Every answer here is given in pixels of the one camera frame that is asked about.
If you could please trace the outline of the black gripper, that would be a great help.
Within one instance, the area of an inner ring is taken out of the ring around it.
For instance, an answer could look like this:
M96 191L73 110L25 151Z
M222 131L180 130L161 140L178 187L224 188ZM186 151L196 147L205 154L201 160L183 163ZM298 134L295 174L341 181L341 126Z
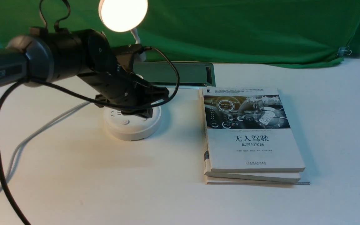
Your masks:
M111 73L81 73L77 76L99 93L95 96L96 101L127 107L143 107L143 109L116 107L125 116L152 118L153 108L150 105L159 100L169 99L167 88L151 85L147 81L144 81L147 86L143 86L137 83L142 80L139 76L126 73L124 70Z

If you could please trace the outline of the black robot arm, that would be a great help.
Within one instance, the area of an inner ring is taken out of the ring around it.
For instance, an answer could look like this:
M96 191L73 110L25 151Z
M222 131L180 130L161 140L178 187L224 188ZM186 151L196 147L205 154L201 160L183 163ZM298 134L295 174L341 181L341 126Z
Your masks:
M174 97L133 70L136 55L152 49L141 44L111 47L104 33L91 29L48 33L35 27L31 34L14 37L6 48L0 48L0 87L16 82L49 86L99 108L151 118L154 107ZM54 84L72 77L97 91L95 98Z

